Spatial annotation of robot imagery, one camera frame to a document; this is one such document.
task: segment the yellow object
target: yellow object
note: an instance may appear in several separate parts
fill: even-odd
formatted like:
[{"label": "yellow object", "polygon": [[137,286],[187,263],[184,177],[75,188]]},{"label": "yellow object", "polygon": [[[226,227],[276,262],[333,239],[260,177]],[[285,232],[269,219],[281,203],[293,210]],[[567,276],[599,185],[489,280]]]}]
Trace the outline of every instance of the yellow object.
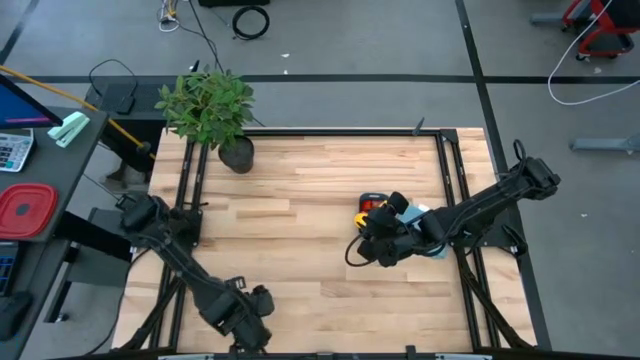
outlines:
[{"label": "yellow object", "polygon": [[174,1],[169,0],[169,16],[175,18],[176,15],[178,15],[178,12],[176,11],[176,6],[174,5]]},{"label": "yellow object", "polygon": [[367,213],[357,213],[356,216],[353,218],[353,223],[356,224],[356,227],[358,229],[363,229],[365,226],[367,226],[367,223],[364,222],[364,217],[367,216]]},{"label": "yellow object", "polygon": [[[24,74],[19,73],[19,72],[15,71],[15,70],[9,69],[6,66],[0,65],[0,71],[3,71],[5,73],[7,73],[7,74],[11,74],[11,75],[13,75],[13,76],[15,76],[15,77],[17,77],[19,79],[22,79],[24,81],[27,81],[27,82],[31,83],[33,85],[37,85],[37,86],[39,86],[39,87],[41,87],[41,88],[43,88],[45,90],[49,90],[49,91],[51,91],[51,92],[53,92],[55,94],[58,94],[58,95],[63,96],[63,97],[66,97],[67,99],[73,100],[73,101],[77,102],[78,104],[81,104],[82,106],[86,107],[89,110],[98,111],[98,109],[95,106],[89,104],[88,102],[86,102],[86,101],[84,101],[84,100],[82,100],[82,99],[80,99],[80,98],[78,98],[76,96],[73,96],[73,95],[71,95],[69,93],[66,93],[66,92],[64,92],[64,91],[62,91],[60,89],[56,89],[51,85],[47,85],[47,84],[41,83],[41,82],[39,82],[37,80],[34,80],[34,79],[28,77],[27,75],[24,75]],[[133,135],[129,134],[129,132],[127,132],[127,130],[123,129],[122,126],[120,126],[113,119],[109,119],[109,125],[111,125],[114,128],[116,128],[116,130],[118,130],[122,135],[124,135],[124,137],[126,137],[129,140],[131,140],[131,142],[136,144],[136,146],[138,146],[138,147],[143,147],[144,146],[140,142],[140,140],[136,139]],[[153,160],[156,159],[156,155],[155,154],[149,153],[149,157],[152,158]]]}]

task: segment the white cable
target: white cable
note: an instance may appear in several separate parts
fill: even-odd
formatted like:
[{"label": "white cable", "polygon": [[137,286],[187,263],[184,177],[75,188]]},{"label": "white cable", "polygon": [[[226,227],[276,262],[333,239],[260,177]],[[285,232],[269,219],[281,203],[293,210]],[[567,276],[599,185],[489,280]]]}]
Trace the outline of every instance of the white cable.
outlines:
[{"label": "white cable", "polygon": [[[162,7],[158,10],[158,30],[164,32],[164,33],[169,33],[169,32],[173,32],[178,30],[178,28],[180,27],[180,22],[178,21],[177,18],[173,17],[170,15],[169,13],[169,4],[168,1],[173,1],[173,0],[162,0]],[[166,23],[175,23],[176,25],[170,29],[165,29],[162,27],[163,24]]]},{"label": "white cable", "polygon": [[553,69],[553,71],[551,72],[551,75],[549,75],[549,79],[547,79],[547,89],[549,90],[549,95],[551,95],[551,97],[553,98],[553,100],[555,100],[558,104],[561,105],[567,105],[567,106],[575,106],[575,105],[583,105],[598,99],[602,99],[605,98],[607,96],[611,96],[614,94],[617,94],[619,92],[623,92],[627,89],[630,89],[631,87],[640,84],[640,80],[629,84],[627,86],[624,86],[618,90],[606,93],[606,94],[602,94],[602,95],[598,95],[596,97],[593,97],[591,99],[587,99],[587,100],[582,100],[582,101],[576,101],[576,102],[564,102],[562,100],[559,100],[554,94],[553,94],[553,90],[551,90],[551,79],[553,79],[553,76],[556,74],[556,72],[558,71],[558,69],[560,68],[560,65],[562,65],[562,62],[564,62],[564,59],[567,57],[567,54],[569,54],[569,51],[571,51],[571,49],[573,48],[573,46],[580,41],[580,39],[582,39],[582,37],[587,33],[587,31],[589,31],[589,29],[591,29],[593,27],[593,25],[595,25],[598,20],[600,19],[600,17],[607,11],[607,8],[609,7],[609,5],[611,5],[613,3],[613,0],[609,0],[609,2],[607,3],[607,5],[605,5],[605,7],[602,9],[602,11],[600,12],[600,14],[598,14],[598,16],[596,16],[595,19],[593,19],[593,22],[591,22],[591,24],[589,24],[589,26],[587,26],[586,29],[584,29],[584,31],[582,32],[582,34],[578,35],[578,37],[571,43],[571,45],[569,45],[569,48],[567,49],[567,51],[564,52],[564,55],[562,55],[562,57],[560,58],[560,61],[558,62],[558,65],[556,65],[556,68]]}]

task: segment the calculator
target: calculator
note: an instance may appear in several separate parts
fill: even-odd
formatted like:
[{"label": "calculator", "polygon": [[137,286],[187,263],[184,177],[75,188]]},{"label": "calculator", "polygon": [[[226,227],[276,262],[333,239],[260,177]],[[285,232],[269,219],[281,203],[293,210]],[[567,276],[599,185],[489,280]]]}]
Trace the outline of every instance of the calculator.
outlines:
[{"label": "calculator", "polygon": [[33,129],[0,130],[0,172],[22,170],[33,148]]}]

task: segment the black plant pot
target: black plant pot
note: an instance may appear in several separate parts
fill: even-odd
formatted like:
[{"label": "black plant pot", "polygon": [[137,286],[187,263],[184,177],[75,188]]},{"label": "black plant pot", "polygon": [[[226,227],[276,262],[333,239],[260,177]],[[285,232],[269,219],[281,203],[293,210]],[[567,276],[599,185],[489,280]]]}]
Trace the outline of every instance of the black plant pot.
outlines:
[{"label": "black plant pot", "polygon": [[238,174],[246,174],[253,168],[253,142],[246,136],[236,136],[236,146],[218,148],[220,160]]}]

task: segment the wooden tabletop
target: wooden tabletop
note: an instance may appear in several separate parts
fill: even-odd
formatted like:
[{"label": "wooden tabletop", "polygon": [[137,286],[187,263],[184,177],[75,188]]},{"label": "wooden tabletop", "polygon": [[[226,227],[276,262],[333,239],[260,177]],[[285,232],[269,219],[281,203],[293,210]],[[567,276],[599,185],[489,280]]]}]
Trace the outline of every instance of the wooden tabletop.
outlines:
[{"label": "wooden tabletop", "polygon": [[[484,132],[471,128],[458,129],[458,134],[475,194],[495,182]],[[392,268],[351,268],[344,262],[345,247],[357,234],[353,216],[363,192],[399,191],[414,204],[446,205],[432,137],[253,141],[255,165],[246,175],[226,168],[217,152],[210,154],[202,194],[209,205],[203,207],[202,239],[194,257],[213,276],[243,275],[249,288],[264,284],[271,291],[276,310],[265,319],[273,333],[269,352],[403,352],[406,345],[416,345],[419,352],[471,350],[451,252],[441,260],[414,256]],[[157,154],[150,192],[170,205],[184,148],[176,135],[163,135]],[[448,159],[453,163],[451,152]],[[194,174],[196,166],[191,169]],[[460,201],[458,189],[455,194]],[[483,254],[495,304],[525,340],[535,343],[515,259],[498,249],[483,249]],[[357,254],[351,258],[360,260]],[[162,262],[152,253],[131,269],[114,347],[131,337],[155,304],[161,270]],[[477,301],[476,309],[488,345]],[[172,305],[168,311],[172,314]],[[165,319],[164,339],[171,316]],[[226,352],[231,341],[199,317],[188,293],[178,350]]]}]

